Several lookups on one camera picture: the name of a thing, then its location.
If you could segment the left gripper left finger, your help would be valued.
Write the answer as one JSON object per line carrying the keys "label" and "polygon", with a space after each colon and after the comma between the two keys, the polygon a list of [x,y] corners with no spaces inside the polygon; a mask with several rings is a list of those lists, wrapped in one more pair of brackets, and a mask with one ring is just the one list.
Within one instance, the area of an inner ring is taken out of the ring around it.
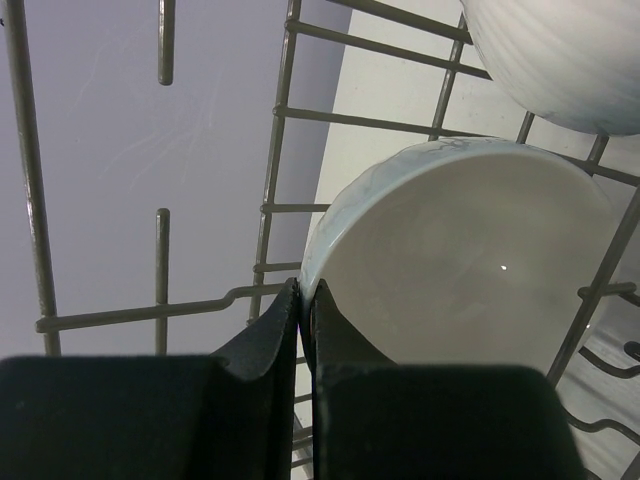
{"label": "left gripper left finger", "polygon": [[5,479],[286,479],[299,286],[197,356],[1,363]]}

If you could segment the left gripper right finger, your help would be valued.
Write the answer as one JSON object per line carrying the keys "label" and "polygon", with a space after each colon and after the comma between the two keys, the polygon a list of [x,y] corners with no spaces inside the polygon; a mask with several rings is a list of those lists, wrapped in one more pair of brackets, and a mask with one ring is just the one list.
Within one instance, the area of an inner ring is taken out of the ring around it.
{"label": "left gripper right finger", "polygon": [[318,479],[582,479],[560,399],[521,366],[398,365],[341,313],[310,310]]}

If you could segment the white bowl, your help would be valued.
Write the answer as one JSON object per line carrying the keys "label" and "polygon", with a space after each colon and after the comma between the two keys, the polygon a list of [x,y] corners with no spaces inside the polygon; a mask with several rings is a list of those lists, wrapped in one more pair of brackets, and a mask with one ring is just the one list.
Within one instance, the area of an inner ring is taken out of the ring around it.
{"label": "white bowl", "polygon": [[299,276],[398,363],[547,371],[617,229],[584,171],[508,140],[454,137],[370,166],[310,235]]}
{"label": "white bowl", "polygon": [[551,123],[639,132],[636,1],[465,1],[478,56],[516,103]]}

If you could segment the white bowl back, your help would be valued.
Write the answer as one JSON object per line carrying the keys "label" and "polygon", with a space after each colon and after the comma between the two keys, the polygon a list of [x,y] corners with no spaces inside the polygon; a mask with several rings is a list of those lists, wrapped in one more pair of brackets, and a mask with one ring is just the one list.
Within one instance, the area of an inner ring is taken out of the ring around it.
{"label": "white bowl back", "polygon": [[551,123],[639,132],[636,1],[465,1],[478,56],[516,103]]}

